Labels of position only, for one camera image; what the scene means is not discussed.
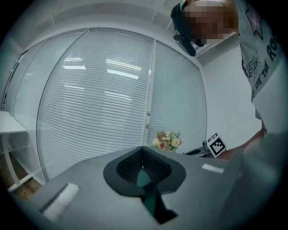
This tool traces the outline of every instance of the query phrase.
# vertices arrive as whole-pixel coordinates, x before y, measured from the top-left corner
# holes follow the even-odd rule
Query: wooden floor
[[[28,174],[25,172],[22,166],[12,155],[10,155],[10,157],[18,179],[19,180],[23,179]],[[2,180],[4,186],[7,189],[14,184],[14,181],[8,170],[4,155],[0,155],[0,179]],[[22,200],[29,201],[31,197],[34,195],[34,193],[38,191],[40,188],[41,185],[39,185],[35,180],[33,180],[33,178],[31,178],[22,186],[20,186],[18,189],[13,191],[12,194],[14,194],[16,197]]]

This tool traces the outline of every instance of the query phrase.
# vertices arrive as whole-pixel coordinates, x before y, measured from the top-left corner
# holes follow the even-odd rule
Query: white label
[[[223,173],[224,172],[223,168],[218,168],[218,167],[215,167],[215,166],[212,166],[212,165],[209,165],[209,164],[204,164],[202,166],[202,168],[206,169],[206,170],[209,170],[209,171],[212,171],[212,172],[216,172],[216,173]]]

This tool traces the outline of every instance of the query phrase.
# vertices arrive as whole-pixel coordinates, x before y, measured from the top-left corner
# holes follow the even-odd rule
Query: white flower
[[[153,140],[153,145],[154,146],[158,146],[159,143],[160,143],[160,141],[158,140],[158,138]]]
[[[172,146],[177,147],[178,145],[180,145],[180,141],[178,139],[173,139]]]
[[[166,133],[166,139],[170,140],[170,137],[171,137],[171,132],[167,132]]]

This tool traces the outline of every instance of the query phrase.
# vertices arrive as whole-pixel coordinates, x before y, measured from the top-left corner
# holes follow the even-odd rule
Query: white brush
[[[43,215],[51,221],[57,221],[79,191],[79,186],[67,184],[57,198],[43,211]]]

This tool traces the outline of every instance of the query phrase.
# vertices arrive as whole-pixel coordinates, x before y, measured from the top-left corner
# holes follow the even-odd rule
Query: white horizontal blinds
[[[30,61],[32,60],[32,58],[34,57],[34,55],[37,53],[37,51],[43,45],[44,42],[45,41],[34,45],[23,55],[20,63],[18,64],[10,80],[10,83],[8,85],[7,92],[6,92],[7,93],[6,102],[4,105],[4,110],[9,112],[10,114],[12,114],[16,92],[20,84],[20,81],[24,75],[24,72],[26,68],[28,67]]]
[[[41,96],[45,84],[66,49],[82,32],[62,34],[48,39],[30,61],[17,90],[13,117],[27,130],[29,135],[25,158],[39,162],[36,142],[36,122]],[[21,146],[21,139],[14,136],[14,145]]]
[[[49,179],[94,156],[143,141],[153,41],[90,30],[65,53],[41,100],[39,146]]]
[[[206,135],[206,103],[199,69],[159,42],[148,144],[152,144],[157,131],[180,131],[179,153],[200,147]]]

